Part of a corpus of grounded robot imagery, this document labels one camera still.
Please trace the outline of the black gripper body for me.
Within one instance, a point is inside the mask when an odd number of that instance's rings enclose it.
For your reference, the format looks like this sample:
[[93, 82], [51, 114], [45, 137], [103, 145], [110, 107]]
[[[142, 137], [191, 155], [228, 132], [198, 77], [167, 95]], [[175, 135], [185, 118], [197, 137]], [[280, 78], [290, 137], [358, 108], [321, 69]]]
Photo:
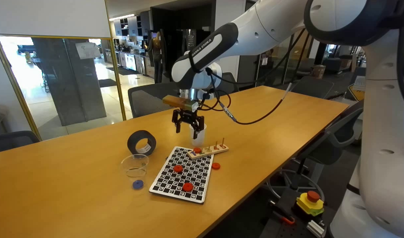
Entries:
[[173, 116], [172, 116], [172, 122], [180, 122], [183, 123], [188, 123], [193, 127], [193, 123], [204, 123], [205, 127], [205, 118], [204, 116], [198, 116], [196, 112], [192, 111], [187, 111], [183, 108], [175, 110], [173, 111]]

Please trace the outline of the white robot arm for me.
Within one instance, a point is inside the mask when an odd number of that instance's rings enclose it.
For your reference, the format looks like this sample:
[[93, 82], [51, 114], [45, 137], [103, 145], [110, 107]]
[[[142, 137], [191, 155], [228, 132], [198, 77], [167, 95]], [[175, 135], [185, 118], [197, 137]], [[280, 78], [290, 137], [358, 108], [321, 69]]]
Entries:
[[264, 53], [304, 29], [366, 53], [362, 151], [331, 223], [336, 238], [404, 238], [404, 0], [258, 0], [172, 66], [184, 92], [213, 62]]

